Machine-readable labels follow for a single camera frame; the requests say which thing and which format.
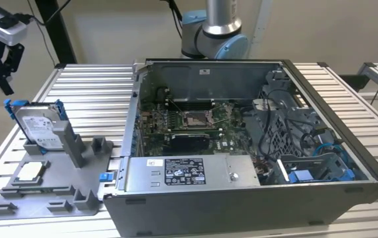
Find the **aluminum extrusion table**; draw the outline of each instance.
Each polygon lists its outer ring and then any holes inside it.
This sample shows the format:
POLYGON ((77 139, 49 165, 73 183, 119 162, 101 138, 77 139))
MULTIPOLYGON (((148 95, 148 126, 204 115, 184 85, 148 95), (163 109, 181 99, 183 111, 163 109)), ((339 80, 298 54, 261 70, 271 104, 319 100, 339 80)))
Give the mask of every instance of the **aluminum extrusion table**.
MULTIPOLYGON (((316 63, 295 66, 344 124, 378 160, 378 112, 328 67, 316 63)), ((104 135, 115 143, 108 170, 119 169, 127 109, 132 90, 131 65, 69 64, 54 69, 34 101, 65 103, 76 133, 84 140, 104 135)), ((24 156, 24 135, 17 126, 0 146, 0 189, 24 156)), ((119 237, 104 207, 95 216, 0 221, 0 236, 119 237)), ((204 235, 199 237, 320 237, 376 238, 378 201, 352 207, 330 226, 204 235)))

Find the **warning label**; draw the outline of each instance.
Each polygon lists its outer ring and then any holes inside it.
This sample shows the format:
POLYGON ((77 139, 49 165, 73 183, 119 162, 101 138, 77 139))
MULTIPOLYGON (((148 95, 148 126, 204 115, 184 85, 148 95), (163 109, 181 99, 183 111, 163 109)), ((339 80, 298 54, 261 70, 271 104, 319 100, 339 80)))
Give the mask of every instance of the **warning label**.
POLYGON ((203 159, 165 159, 164 183, 167 185, 207 184, 203 159))

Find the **white wall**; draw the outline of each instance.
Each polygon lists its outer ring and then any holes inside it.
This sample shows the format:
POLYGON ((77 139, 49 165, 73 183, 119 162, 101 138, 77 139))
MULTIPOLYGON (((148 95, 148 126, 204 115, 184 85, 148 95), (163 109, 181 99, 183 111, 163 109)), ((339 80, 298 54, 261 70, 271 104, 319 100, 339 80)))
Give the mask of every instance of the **white wall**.
MULTIPOLYGON (((14 1, 0 0, 0 6, 12 13, 14 12, 30 13, 26 0, 14 0, 14 1)), ((36 14, 38 14, 34 4, 33 4, 33 8, 36 14)), ((46 35, 46 41, 52 49, 50 52, 53 54, 53 57, 56 57, 48 35, 46 35)), ((10 96, 5 96, 2 94, 2 91, 0 90, 0 105, 2 105, 2 101, 6 98, 32 100, 46 77, 52 73, 52 68, 53 68, 52 61, 44 47, 41 34, 36 24, 30 24, 28 26, 28 37, 21 43, 25 47, 24 55, 17 73, 12 75, 13 76, 12 88, 14 90, 14 94, 10 96)))
MULTIPOLYGON (((260 3, 261 0, 237 1, 248 37, 253 33, 260 3)), ((176 4, 181 12, 205 8, 205 0, 177 0, 176 4)), ((180 56, 180 39, 164 1, 73 1, 64 10, 64 20, 79 62, 131 64, 137 58, 180 56)))
POLYGON ((324 61, 338 73, 378 62, 378 0, 274 0, 257 58, 324 61))
MULTIPOLYGON (((204 9, 205 0, 177 0, 181 12, 204 9)), ((239 0, 243 32, 251 36, 261 0, 239 0)), ((0 0, 10 12, 29 13, 26 0, 0 0)), ((159 0, 73 0, 62 11, 79 63, 131 64, 136 58, 177 58, 180 40, 171 10, 159 0)), ((41 35, 29 25, 12 99, 32 99, 52 72, 41 35)), ((0 105, 6 96, 0 91, 0 105)))

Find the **white label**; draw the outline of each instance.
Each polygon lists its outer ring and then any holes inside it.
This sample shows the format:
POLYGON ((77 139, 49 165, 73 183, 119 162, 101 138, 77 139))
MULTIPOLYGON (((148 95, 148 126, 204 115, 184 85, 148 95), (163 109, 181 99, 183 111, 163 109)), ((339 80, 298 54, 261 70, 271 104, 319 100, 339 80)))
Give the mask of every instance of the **white label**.
POLYGON ((37 145, 45 149, 62 148, 61 140, 52 132, 53 124, 48 118, 24 116, 22 121, 26 127, 26 132, 30 134, 37 145))
POLYGON ((201 69, 201 70, 199 70, 199 74, 200 75, 208 75, 208 74, 211 74, 211 70, 209 69, 201 69))
POLYGON ((163 166, 163 160, 148 160, 147 166, 163 166))

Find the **sticker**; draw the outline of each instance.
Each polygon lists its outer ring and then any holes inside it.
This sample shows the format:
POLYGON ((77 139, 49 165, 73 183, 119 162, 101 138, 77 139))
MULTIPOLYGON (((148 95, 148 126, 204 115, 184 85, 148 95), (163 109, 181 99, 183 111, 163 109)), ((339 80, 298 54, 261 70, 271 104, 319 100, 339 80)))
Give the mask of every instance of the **sticker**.
POLYGON ((201 69, 201 70, 199 70, 199 74, 200 75, 208 75, 208 74, 211 74, 211 70, 209 69, 201 69))
POLYGON ((167 185, 207 184, 203 159, 165 159, 164 181, 167 185))
POLYGON ((163 166, 163 160, 148 160, 147 166, 163 166))
POLYGON ((52 121, 45 117, 24 116, 22 121, 26 127, 26 131, 30 137, 36 141, 37 145, 45 149, 61 149, 62 143, 58 136, 53 134, 52 121))

